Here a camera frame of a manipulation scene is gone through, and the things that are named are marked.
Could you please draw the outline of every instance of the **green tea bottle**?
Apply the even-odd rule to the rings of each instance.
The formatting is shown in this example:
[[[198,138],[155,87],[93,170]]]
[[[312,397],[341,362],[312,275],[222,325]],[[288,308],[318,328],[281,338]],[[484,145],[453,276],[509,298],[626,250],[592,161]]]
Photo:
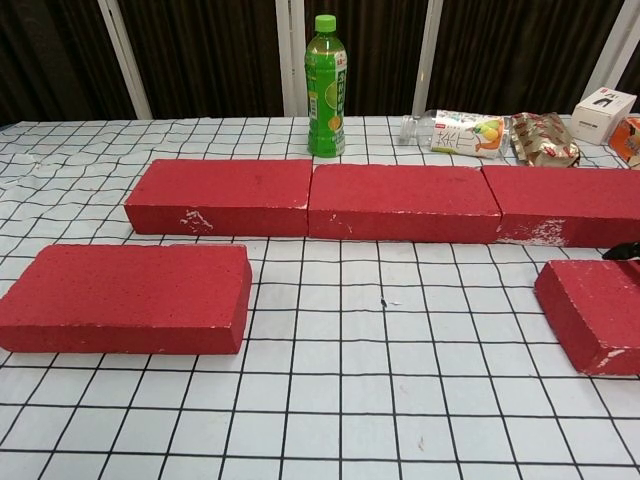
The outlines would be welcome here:
[[[309,151],[318,157],[344,152],[347,52],[336,37],[336,17],[318,15],[316,36],[304,56],[309,96]]]

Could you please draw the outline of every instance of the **grid tablecloth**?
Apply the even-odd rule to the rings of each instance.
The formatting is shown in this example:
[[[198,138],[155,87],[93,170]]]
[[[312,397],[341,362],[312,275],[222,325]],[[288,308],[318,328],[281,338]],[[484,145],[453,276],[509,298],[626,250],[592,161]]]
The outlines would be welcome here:
[[[345,154],[314,163],[515,163],[398,146],[399,124],[347,118]],[[576,374],[532,293],[545,261],[595,249],[132,232],[122,203],[151,160],[310,158],[306,131],[0,132],[0,293],[51,243],[243,243],[255,282],[237,356],[0,350],[0,479],[639,479],[640,381]],[[582,167],[624,168],[580,146]]]

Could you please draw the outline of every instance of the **white box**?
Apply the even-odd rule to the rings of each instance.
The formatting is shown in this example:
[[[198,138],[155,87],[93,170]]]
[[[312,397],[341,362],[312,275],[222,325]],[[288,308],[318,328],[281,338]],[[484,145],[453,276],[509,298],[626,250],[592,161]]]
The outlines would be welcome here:
[[[631,111],[635,95],[600,88],[581,101],[571,115],[571,133],[575,138],[600,145],[607,141],[622,117]]]

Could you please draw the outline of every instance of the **red foam block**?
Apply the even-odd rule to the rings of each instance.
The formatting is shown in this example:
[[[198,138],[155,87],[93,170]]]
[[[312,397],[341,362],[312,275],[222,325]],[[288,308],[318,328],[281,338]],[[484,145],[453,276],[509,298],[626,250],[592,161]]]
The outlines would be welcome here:
[[[640,239],[640,171],[483,167],[502,210],[498,242],[611,247]]]
[[[125,202],[142,234],[307,234],[311,160],[156,160]]]
[[[499,223],[491,191],[472,168],[344,164],[313,174],[312,237],[491,243]]]
[[[551,261],[535,294],[576,370],[640,374],[638,262]]]
[[[53,245],[0,300],[0,346],[236,353],[250,288],[244,246]]]

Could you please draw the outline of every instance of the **curtain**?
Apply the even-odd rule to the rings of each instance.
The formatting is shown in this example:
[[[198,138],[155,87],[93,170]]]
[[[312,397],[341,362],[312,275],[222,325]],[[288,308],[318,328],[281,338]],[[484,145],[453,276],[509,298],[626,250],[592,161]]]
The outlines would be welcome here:
[[[411,113],[427,0],[305,0],[307,43],[316,15],[336,16],[348,55],[346,115]]]
[[[633,105],[631,111],[640,113],[640,43],[636,45],[636,49],[631,59],[629,59],[629,63],[622,77],[620,77],[616,90],[638,95],[639,98],[636,99],[636,103]]]
[[[447,0],[427,105],[571,113],[623,0]]]
[[[273,0],[120,0],[155,118],[282,115]]]
[[[2,0],[0,125],[134,118],[97,2]]]

